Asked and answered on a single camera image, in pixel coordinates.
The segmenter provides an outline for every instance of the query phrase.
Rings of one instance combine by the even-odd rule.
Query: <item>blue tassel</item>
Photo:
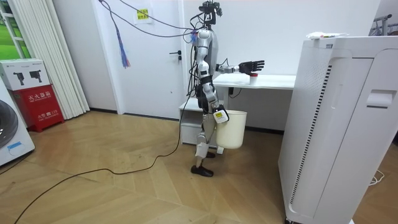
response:
[[[196,43],[198,41],[198,31],[193,30],[191,32],[191,43]]]
[[[122,38],[120,36],[120,32],[118,27],[116,27],[116,33],[118,34],[119,46],[120,46],[120,55],[122,56],[122,64],[124,68],[130,67],[129,59],[127,59],[126,52],[124,51]]]

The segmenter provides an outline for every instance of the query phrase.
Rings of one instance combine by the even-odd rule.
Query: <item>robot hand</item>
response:
[[[239,64],[239,72],[252,75],[253,72],[261,71],[264,68],[264,61],[243,62]]]

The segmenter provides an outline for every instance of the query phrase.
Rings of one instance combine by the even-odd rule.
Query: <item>white bucket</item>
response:
[[[229,121],[217,124],[217,145],[226,149],[237,149],[242,146],[246,116],[243,111],[227,110]]]

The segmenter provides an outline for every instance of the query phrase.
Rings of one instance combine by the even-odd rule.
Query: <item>wooden floor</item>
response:
[[[0,176],[1,224],[14,223],[38,194],[72,174],[147,167],[174,149],[178,123],[89,112],[31,135],[35,152]],[[205,161],[213,178],[190,173],[195,147],[188,145],[148,171],[76,177],[39,199],[20,223],[281,224],[281,142],[279,135],[246,132],[241,149]],[[381,170],[386,178],[369,188],[356,224],[398,223],[398,148],[390,148]]]

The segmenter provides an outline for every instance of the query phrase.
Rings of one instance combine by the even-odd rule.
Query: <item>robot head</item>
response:
[[[217,16],[223,15],[223,10],[220,8],[218,2],[205,1],[202,6],[199,6],[199,10],[205,13],[205,16],[211,15],[211,19],[205,21],[205,24],[216,24],[216,14]]]

